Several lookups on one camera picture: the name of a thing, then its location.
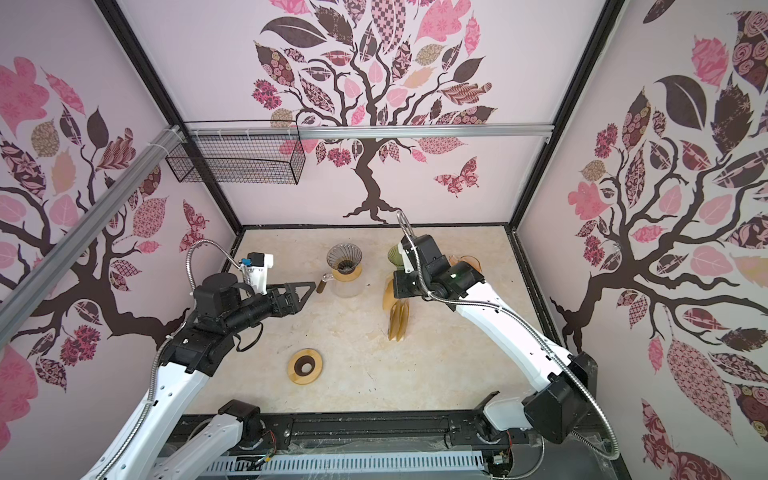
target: pink wall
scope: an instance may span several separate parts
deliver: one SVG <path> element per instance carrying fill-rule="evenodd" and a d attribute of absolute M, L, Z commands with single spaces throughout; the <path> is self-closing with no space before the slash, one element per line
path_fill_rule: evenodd
<path fill-rule="evenodd" d="M 630 3 L 521 228 L 636 480 L 766 476 L 767 41 L 765 2 Z"/>
<path fill-rule="evenodd" d="M 165 123 L 92 2 L 0 14 L 7 296 Z M 233 239 L 205 188 L 179 184 L 163 162 L 0 353 L 3 478 L 79 478 L 93 464 L 191 306 L 184 250 L 202 236 Z M 222 262 L 212 249 L 195 260 L 201 278 Z"/>
<path fill-rule="evenodd" d="M 552 122 L 603 1 L 121 4 L 185 119 L 311 128 Z M 297 186 L 222 188 L 244 223 L 394 223 L 393 207 L 414 222 L 506 222 L 541 142 L 417 140 L 358 141 L 360 155 L 353 139 L 308 142 Z"/>

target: silver bar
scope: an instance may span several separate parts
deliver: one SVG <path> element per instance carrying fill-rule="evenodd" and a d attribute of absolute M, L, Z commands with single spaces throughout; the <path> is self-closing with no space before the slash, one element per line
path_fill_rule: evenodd
<path fill-rule="evenodd" d="M 284 127 L 224 127 L 195 128 L 194 135 L 275 135 L 296 134 L 296 128 Z M 552 124 L 483 124 L 483 125 L 384 125 L 356 127 L 299 127 L 301 138 L 420 138 L 420 137 L 548 137 Z"/>
<path fill-rule="evenodd" d="M 38 304 L 69 271 L 88 244 L 122 207 L 147 175 L 179 144 L 178 127 L 167 127 L 131 162 L 112 187 L 64 235 L 43 261 L 11 292 L 0 310 L 0 348 L 7 344 Z"/>

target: black wire basket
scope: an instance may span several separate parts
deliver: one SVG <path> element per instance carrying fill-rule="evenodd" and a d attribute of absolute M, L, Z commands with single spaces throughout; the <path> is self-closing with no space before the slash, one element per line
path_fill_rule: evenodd
<path fill-rule="evenodd" d="M 180 182 L 296 185 L 306 160 L 298 125 L 295 121 L 281 121 L 280 127 L 283 132 L 285 127 L 293 128 L 288 133 L 275 134 L 191 131 L 189 141 L 197 145 L 203 156 L 190 157 L 184 144 L 178 144 L 166 161 Z M 195 166 L 196 161 L 202 161 L 202 168 Z"/>

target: tree mural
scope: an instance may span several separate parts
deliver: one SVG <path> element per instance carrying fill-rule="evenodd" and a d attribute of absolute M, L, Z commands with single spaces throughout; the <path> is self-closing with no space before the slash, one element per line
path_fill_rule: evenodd
<path fill-rule="evenodd" d="M 745 282 L 768 287 L 768 258 L 754 252 L 768 247 L 768 216 L 742 218 L 748 202 L 753 202 L 751 211 L 768 201 L 768 179 L 761 179 L 768 148 L 765 142 L 757 148 L 754 141 L 743 143 L 750 131 L 750 137 L 768 131 L 768 105 L 755 125 L 750 102 L 750 93 L 757 98 L 766 92 L 768 15 L 731 15 L 738 33 L 730 73 L 723 42 L 694 39 L 696 76 L 709 85 L 704 88 L 719 88 L 714 105 L 707 104 L 697 80 L 671 75 L 657 81 L 666 91 L 666 108 L 652 106 L 643 90 L 629 107 L 621 133 L 615 124 L 598 133 L 598 158 L 581 171 L 586 181 L 568 195 L 575 213 L 586 220 L 576 233 L 584 239 L 584 258 L 592 269 L 586 293 L 576 310 L 551 301 L 565 321 L 563 337 L 571 337 L 581 351 L 582 329 L 595 304 L 606 290 L 618 290 L 616 307 L 628 309 L 631 329 L 648 318 L 648 358 L 655 371 L 663 367 L 666 348 L 675 382 L 701 412 L 733 436 L 732 392 L 768 442 L 768 390 L 742 384 L 768 382 L 768 373 L 742 355 L 763 348 L 768 333 L 734 326 L 735 319 L 718 320 L 707 310 L 726 304 L 768 315 L 768 306 L 759 299 L 744 298 L 735 290 Z M 679 126 L 674 128 L 679 136 L 666 134 L 667 119 Z M 694 143 L 688 135 L 699 140 Z M 711 138 L 711 147 L 709 140 L 701 140 L 703 135 Z M 734 246 L 743 254 L 726 255 Z M 724 346 L 731 352 L 707 356 L 684 343 L 683 332 L 704 347 Z M 726 382 L 723 374 L 738 381 Z M 646 447 L 667 448 L 663 442 L 654 445 Z M 658 468 L 664 463 L 649 458 Z"/>
<path fill-rule="evenodd" d="M 309 2 L 313 12 L 304 0 L 270 1 L 288 14 L 312 16 L 320 26 L 300 16 L 286 16 L 267 22 L 262 29 L 291 45 L 280 50 L 256 42 L 259 62 L 277 87 L 259 80 L 253 98 L 274 110 L 273 125 L 293 118 L 302 125 L 337 127 L 484 124 L 495 110 L 481 105 L 458 108 L 479 103 L 480 96 L 492 87 L 490 83 L 469 83 L 482 62 L 482 58 L 469 58 L 480 41 L 474 15 L 462 24 L 472 6 L 469 0 L 458 0 L 455 5 L 452 0 L 407 0 L 410 6 L 406 0 L 371 0 L 372 20 L 367 25 L 361 22 L 367 0 Z M 414 21 L 421 16 L 413 42 L 424 37 L 437 41 L 421 47 L 415 56 L 411 39 L 403 38 L 410 22 L 409 8 L 415 11 Z M 457 33 L 463 36 L 449 41 Z M 328 51 L 308 60 L 305 52 L 309 55 L 308 49 L 320 45 Z M 297 111 L 278 108 L 288 99 L 297 102 Z M 444 101 L 456 107 L 444 111 Z M 368 212 L 371 219 L 386 223 L 379 212 L 392 212 L 396 207 L 382 199 L 370 165 L 374 158 L 399 162 L 401 153 L 407 152 L 414 160 L 426 162 L 425 153 L 440 155 L 463 145 L 455 137 L 421 138 L 416 143 L 418 148 L 398 138 L 360 138 L 304 141 L 303 147 L 307 152 L 314 150 L 318 164 L 325 159 L 336 167 L 356 162 L 353 170 L 368 195 L 344 217 Z M 292 145 L 286 146 L 286 152 L 292 150 Z M 465 187 L 477 184 L 476 163 L 474 159 L 470 162 L 459 175 L 440 175 L 435 180 L 458 196 Z"/>
<path fill-rule="evenodd" d="M 37 71 L 31 61 L 17 57 L 14 64 L 16 71 L 0 66 L 0 115 L 13 136 L 22 121 L 48 116 L 42 107 L 51 95 L 35 83 Z M 15 277 L 0 274 L 0 283 L 10 290 L 94 206 L 97 190 L 114 183 L 107 172 L 127 168 L 136 155 L 130 128 L 110 140 L 98 108 L 86 117 L 85 106 L 72 87 L 51 74 L 46 78 L 61 100 L 61 110 L 33 129 L 30 145 L 37 157 L 19 147 L 20 139 L 0 132 L 2 158 L 9 171 L 0 187 L 0 231 L 4 234 L 0 270 L 21 271 Z M 82 134 L 83 123 L 87 136 Z M 83 171 L 85 177 L 78 180 Z M 48 317 L 47 323 L 13 336 L 37 337 L 27 358 L 37 357 L 35 370 L 44 381 L 66 390 L 67 367 L 94 358 L 104 325 L 112 336 L 136 333 L 151 337 L 158 346 L 180 325 L 184 313 L 163 324 L 154 317 L 121 312 L 116 299 L 116 295 L 130 292 L 127 278 L 141 273 L 129 258 L 153 253 L 160 246 L 151 240 L 165 217 L 167 198 L 152 197 L 160 181 L 161 170 L 156 167 L 72 265 L 76 283 L 40 303 L 31 316 Z M 191 216 L 187 214 L 191 230 L 205 228 L 205 220 L 195 217 L 194 210 Z M 122 243 L 134 237 L 135 241 Z M 54 349 L 62 334 L 64 342 Z"/>

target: red butterfly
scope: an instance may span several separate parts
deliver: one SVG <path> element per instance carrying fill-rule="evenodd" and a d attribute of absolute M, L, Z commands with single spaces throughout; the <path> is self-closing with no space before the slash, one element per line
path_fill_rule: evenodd
<path fill-rule="evenodd" d="M 462 172 L 456 177 L 455 175 L 438 175 L 435 177 L 435 181 L 441 185 L 446 185 L 448 191 L 456 195 L 458 198 L 458 192 L 462 191 L 466 185 L 467 187 L 473 187 L 478 183 L 478 176 L 475 170 L 478 169 L 477 157 L 472 157 L 462 167 Z"/>
<path fill-rule="evenodd" d="M 205 229 L 205 224 L 210 220 L 205 220 L 203 214 L 196 214 L 194 208 L 184 200 L 184 216 L 187 218 L 187 223 L 190 224 L 190 229 L 184 234 L 184 238 L 181 239 L 179 244 L 179 251 L 184 252 L 189 249 L 193 243 L 205 238 L 201 230 Z"/>

